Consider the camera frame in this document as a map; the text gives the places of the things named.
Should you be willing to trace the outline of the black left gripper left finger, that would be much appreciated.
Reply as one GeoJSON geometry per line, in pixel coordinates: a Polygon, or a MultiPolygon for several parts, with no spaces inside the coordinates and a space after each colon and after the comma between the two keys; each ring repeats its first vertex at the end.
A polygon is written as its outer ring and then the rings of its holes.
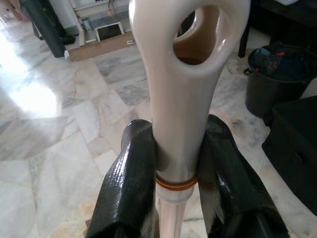
{"type": "Polygon", "coordinates": [[[154,238],[156,144],[152,124],[131,121],[105,175],[85,238],[154,238]]]}

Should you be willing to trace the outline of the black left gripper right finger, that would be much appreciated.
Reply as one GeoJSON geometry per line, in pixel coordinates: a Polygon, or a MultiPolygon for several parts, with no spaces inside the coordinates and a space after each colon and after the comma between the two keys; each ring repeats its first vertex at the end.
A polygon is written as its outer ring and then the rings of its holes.
{"type": "Polygon", "coordinates": [[[208,238],[290,238],[260,177],[215,115],[208,116],[197,178],[208,238]]]}

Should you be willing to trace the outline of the beige broom with ring handle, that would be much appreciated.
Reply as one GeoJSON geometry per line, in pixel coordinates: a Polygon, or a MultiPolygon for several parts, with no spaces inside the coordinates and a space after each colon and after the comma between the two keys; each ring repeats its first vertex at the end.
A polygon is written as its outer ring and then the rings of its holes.
{"type": "Polygon", "coordinates": [[[160,238],[179,238],[213,93],[246,27],[250,0],[130,0],[157,145],[160,238]]]}

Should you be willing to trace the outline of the black storage case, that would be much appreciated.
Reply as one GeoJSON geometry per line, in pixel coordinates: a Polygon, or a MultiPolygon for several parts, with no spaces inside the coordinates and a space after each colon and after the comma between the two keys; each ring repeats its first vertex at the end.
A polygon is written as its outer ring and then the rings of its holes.
{"type": "Polygon", "coordinates": [[[317,96],[276,104],[262,149],[298,199],[317,215],[317,96]]]}

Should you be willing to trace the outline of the long flat brown carton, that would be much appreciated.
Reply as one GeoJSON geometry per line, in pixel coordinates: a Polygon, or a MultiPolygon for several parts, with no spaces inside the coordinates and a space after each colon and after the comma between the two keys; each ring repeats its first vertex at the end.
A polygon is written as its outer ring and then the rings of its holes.
{"type": "Polygon", "coordinates": [[[97,57],[103,54],[111,53],[135,45],[134,37],[131,31],[100,42],[93,42],[87,45],[70,49],[69,60],[79,62],[89,58],[97,57]]]}

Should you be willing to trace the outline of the white framed tablet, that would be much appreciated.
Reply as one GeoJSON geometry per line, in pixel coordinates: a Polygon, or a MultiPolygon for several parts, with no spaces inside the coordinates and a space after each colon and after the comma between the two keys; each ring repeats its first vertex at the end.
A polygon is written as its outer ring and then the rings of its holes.
{"type": "Polygon", "coordinates": [[[100,41],[107,40],[119,35],[123,35],[124,30],[123,30],[121,22],[119,21],[112,24],[96,27],[95,33],[96,33],[97,41],[100,42],[100,41]]]}

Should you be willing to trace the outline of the dark standing bag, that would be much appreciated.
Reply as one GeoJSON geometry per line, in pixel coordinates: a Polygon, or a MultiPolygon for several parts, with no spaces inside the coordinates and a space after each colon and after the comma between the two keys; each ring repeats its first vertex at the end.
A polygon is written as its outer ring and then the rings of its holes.
{"type": "Polygon", "coordinates": [[[66,32],[49,0],[19,0],[21,9],[32,22],[34,34],[44,40],[55,58],[64,57],[66,45],[75,37],[66,32]]]}

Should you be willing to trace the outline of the black table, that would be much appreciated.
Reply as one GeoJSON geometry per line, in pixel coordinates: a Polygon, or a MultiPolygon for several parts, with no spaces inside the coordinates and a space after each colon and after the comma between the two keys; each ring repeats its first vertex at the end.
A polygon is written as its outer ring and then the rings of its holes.
{"type": "Polygon", "coordinates": [[[283,5],[276,0],[251,0],[250,14],[239,45],[238,57],[246,55],[250,28],[277,42],[308,50],[317,56],[317,0],[283,5]]]}

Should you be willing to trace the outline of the white shelf frame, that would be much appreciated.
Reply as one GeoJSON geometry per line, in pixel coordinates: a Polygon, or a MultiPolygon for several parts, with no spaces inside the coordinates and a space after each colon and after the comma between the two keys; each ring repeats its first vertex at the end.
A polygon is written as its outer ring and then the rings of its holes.
{"type": "Polygon", "coordinates": [[[128,0],[68,0],[75,17],[79,34],[79,46],[98,42],[95,28],[121,22],[124,33],[131,31],[128,0]],[[92,31],[87,32],[82,18],[88,18],[92,31]]]}

